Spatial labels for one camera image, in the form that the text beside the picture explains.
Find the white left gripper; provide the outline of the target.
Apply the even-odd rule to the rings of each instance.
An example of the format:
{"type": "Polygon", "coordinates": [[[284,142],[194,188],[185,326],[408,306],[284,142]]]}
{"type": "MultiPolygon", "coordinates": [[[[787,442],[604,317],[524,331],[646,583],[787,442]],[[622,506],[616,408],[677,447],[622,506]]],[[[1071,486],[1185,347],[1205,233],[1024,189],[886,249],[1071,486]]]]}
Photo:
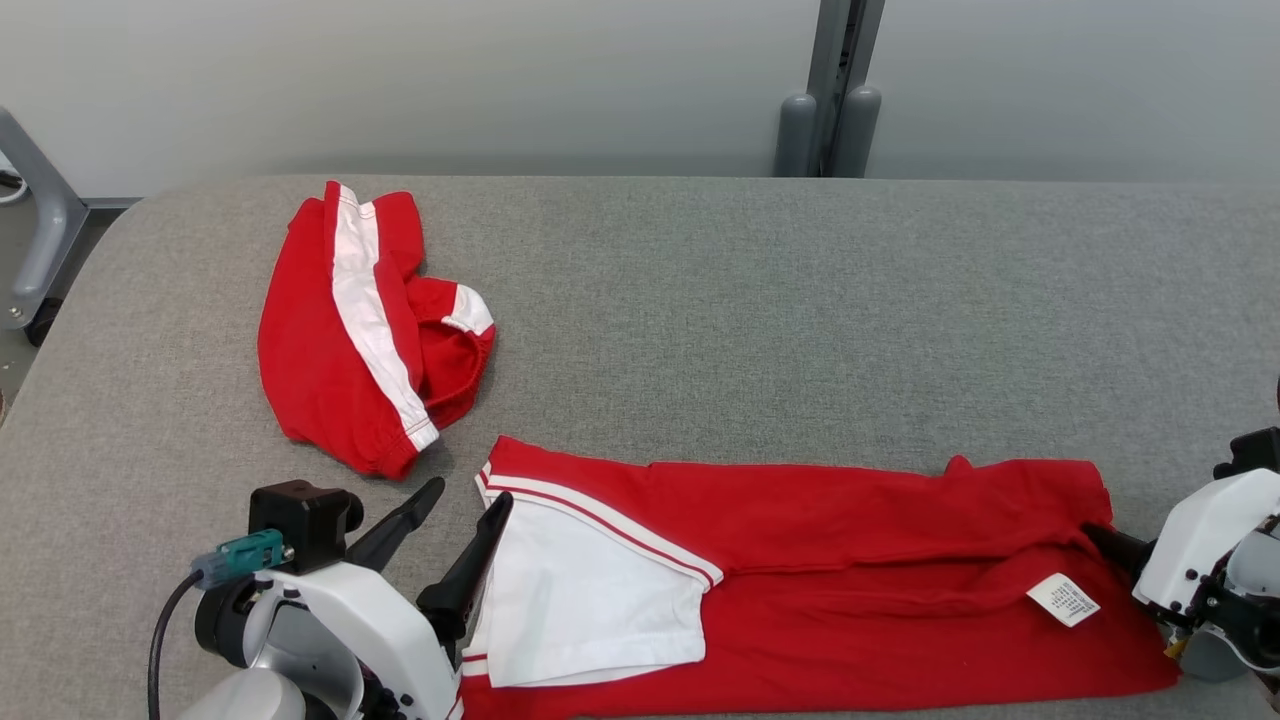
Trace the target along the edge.
{"type": "Polygon", "coordinates": [[[431,514],[445,491],[434,477],[352,543],[347,562],[302,575],[262,571],[280,591],[298,591],[300,602],[379,682],[407,694],[408,719],[461,719],[460,671],[444,646],[456,646],[486,578],[492,557],[513,509],[500,492],[479,518],[472,539],[444,577],[417,596],[419,610],[380,573],[404,539],[431,514]]]}

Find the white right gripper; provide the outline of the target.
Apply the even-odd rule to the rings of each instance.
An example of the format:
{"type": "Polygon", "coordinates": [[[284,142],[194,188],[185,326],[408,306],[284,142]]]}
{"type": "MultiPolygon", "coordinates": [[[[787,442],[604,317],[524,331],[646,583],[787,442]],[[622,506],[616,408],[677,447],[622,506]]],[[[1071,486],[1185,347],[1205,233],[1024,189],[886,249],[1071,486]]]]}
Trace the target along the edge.
{"type": "Polygon", "coordinates": [[[1111,525],[1083,532],[1170,630],[1184,673],[1225,682],[1277,679],[1279,478],[1254,469],[1210,482],[1178,503],[1151,542],[1111,525]]]}

